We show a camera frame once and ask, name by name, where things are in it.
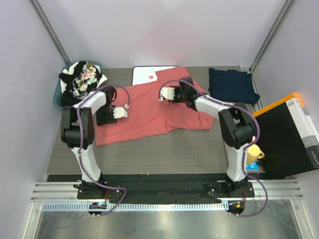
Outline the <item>red t shirt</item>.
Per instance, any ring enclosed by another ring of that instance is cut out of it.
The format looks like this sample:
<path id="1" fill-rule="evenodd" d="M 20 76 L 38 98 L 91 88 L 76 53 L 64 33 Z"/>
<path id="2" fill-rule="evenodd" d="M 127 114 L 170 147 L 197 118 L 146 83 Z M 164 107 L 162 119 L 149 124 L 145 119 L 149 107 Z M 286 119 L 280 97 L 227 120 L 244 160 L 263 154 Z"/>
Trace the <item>red t shirt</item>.
<path id="1" fill-rule="evenodd" d="M 177 128 L 210 130 L 213 117 L 196 112 L 183 103 L 160 101 L 160 86 L 178 85 L 177 80 L 188 77 L 185 67 L 175 67 L 156 72 L 154 82 L 117 89 L 114 106 L 121 107 L 129 103 L 128 117 L 118 119 L 116 123 L 96 128 L 96 145 L 106 145 L 147 136 L 154 136 Z"/>

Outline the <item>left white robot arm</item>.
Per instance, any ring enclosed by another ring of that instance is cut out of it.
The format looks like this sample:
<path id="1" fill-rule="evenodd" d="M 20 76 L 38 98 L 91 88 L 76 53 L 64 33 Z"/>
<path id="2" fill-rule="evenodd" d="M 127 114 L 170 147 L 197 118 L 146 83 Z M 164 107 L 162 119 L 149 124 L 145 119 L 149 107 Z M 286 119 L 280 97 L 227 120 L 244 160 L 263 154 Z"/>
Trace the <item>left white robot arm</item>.
<path id="1" fill-rule="evenodd" d="M 78 199 L 102 199 L 108 193 L 93 152 L 93 116 L 96 116 L 98 126 L 116 123 L 115 106 L 112 105 L 116 97 L 116 89 L 107 86 L 79 109 L 73 105 L 62 108 L 61 140 L 75 154 L 82 172 L 81 183 L 73 186 L 78 190 Z"/>

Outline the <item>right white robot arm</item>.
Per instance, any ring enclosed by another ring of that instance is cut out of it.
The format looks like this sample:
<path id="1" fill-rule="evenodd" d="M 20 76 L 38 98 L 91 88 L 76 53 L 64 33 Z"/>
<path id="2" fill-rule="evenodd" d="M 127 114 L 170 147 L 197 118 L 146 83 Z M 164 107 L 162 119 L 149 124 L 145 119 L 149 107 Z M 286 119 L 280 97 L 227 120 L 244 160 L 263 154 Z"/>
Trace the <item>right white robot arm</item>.
<path id="1" fill-rule="evenodd" d="M 185 103 L 195 111 L 218 119 L 222 139 L 228 146 L 225 191 L 231 197 L 240 195 L 248 184 L 244 150 L 257 134 L 256 121 L 244 103 L 232 104 L 214 99 L 197 90 L 190 77 L 178 82 L 179 86 L 174 87 L 173 103 Z"/>

